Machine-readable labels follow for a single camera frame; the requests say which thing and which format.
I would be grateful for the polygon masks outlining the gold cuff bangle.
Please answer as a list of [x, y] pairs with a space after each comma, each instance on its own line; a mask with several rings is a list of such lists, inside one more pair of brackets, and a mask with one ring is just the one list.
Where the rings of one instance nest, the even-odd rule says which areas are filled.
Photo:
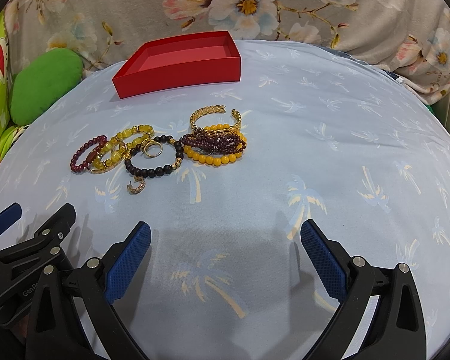
[[234, 119], [235, 121], [235, 123], [232, 125], [222, 124], [220, 127], [209, 127], [208, 129], [197, 125], [197, 121], [205, 116], [224, 114], [225, 112], [226, 107], [224, 105], [212, 105], [199, 108], [198, 110], [194, 111], [189, 118], [190, 128], [194, 133], [202, 131], [212, 134], [240, 133], [242, 126], [242, 115], [239, 111], [237, 111], [237, 109], [232, 109], [231, 111], [232, 119]]

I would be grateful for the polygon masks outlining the gold hoop earring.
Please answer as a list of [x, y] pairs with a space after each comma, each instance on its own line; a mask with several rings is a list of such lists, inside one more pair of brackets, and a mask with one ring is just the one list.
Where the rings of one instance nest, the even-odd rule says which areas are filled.
[[127, 185], [127, 191], [129, 194], [139, 194], [145, 189], [146, 183], [142, 176], [135, 175], [133, 181], [130, 181]]

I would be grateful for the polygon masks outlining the green plush pillow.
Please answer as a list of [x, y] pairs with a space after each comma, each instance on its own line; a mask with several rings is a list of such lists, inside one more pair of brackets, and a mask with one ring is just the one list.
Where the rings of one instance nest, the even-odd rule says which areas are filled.
[[19, 72], [9, 100], [15, 125], [30, 125], [80, 83], [82, 59], [70, 49], [57, 48], [37, 57]]

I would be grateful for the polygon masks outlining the light blue palm-print sheet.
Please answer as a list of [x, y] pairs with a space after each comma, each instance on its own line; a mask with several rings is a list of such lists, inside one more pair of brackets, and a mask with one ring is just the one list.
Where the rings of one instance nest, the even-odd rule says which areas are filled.
[[[371, 66], [298, 43], [237, 46], [237, 83], [120, 99], [113, 65], [60, 99], [0, 165], [0, 211], [22, 206], [0, 249], [65, 203], [77, 213], [63, 242], [75, 266], [144, 221], [150, 251], [115, 307], [148, 356], [300, 359], [338, 306], [300, 242], [300, 225], [314, 219], [349, 254], [410, 267], [434, 356], [450, 338], [450, 135]], [[137, 195], [123, 166], [70, 170], [95, 136], [151, 125], [181, 137], [209, 105], [242, 114], [247, 147], [235, 163], [186, 159]]]

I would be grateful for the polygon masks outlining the red shallow cardboard box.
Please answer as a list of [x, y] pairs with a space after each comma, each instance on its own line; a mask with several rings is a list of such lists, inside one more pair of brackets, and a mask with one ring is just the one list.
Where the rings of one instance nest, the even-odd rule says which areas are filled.
[[185, 86], [238, 82], [241, 55], [227, 31], [145, 42], [112, 81], [121, 99]]

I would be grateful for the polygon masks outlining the floral grey blanket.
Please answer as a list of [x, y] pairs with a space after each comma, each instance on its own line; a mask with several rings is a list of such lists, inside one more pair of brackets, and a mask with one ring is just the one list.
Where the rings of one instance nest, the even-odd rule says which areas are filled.
[[4, 22], [15, 73], [55, 48], [98, 70], [146, 41], [226, 30], [343, 51], [402, 76], [427, 104], [450, 92], [444, 0], [9, 0]]

